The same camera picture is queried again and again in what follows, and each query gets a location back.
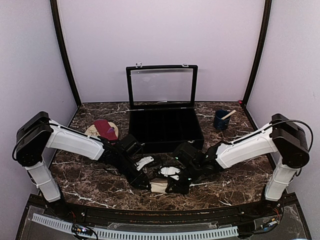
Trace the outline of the maroon purple orange sock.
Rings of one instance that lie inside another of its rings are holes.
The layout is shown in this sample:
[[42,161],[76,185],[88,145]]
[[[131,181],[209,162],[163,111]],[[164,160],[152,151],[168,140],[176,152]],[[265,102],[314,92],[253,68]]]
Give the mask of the maroon purple orange sock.
[[98,119],[93,122],[99,133],[98,139],[103,144],[115,145],[119,140],[114,127],[106,119]]

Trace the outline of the beige brown block sock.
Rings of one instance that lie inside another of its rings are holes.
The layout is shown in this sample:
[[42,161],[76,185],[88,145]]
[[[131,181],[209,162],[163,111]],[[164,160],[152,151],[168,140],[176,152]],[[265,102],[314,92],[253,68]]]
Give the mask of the beige brown block sock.
[[168,187],[167,178],[154,178],[150,181],[150,190],[152,193],[166,194]]

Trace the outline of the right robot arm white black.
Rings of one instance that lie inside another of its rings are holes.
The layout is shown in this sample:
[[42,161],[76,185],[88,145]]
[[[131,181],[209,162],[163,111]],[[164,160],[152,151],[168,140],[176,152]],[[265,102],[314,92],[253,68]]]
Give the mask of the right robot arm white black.
[[313,143],[307,142],[300,125],[303,121],[288,119],[280,113],[258,130],[233,141],[220,141],[203,153],[190,143],[180,144],[173,152],[183,166],[163,166],[159,174],[168,178],[167,193],[188,194],[190,185],[201,176],[211,176],[255,157],[278,153],[280,159],[266,184],[264,199],[255,205],[255,213],[266,217],[275,208],[292,178],[310,160]]

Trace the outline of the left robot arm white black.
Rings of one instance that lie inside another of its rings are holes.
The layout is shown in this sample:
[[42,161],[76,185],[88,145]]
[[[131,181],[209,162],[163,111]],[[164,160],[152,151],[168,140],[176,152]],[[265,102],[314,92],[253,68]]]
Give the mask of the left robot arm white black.
[[142,148],[133,135],[121,140],[86,135],[51,120],[47,112],[40,111],[17,131],[11,157],[27,170],[44,199],[51,203],[51,210],[60,218],[67,218],[71,208],[62,200],[63,193],[44,163],[43,151],[46,148],[111,165],[125,176],[133,188],[151,188],[148,176],[138,170],[132,160]]

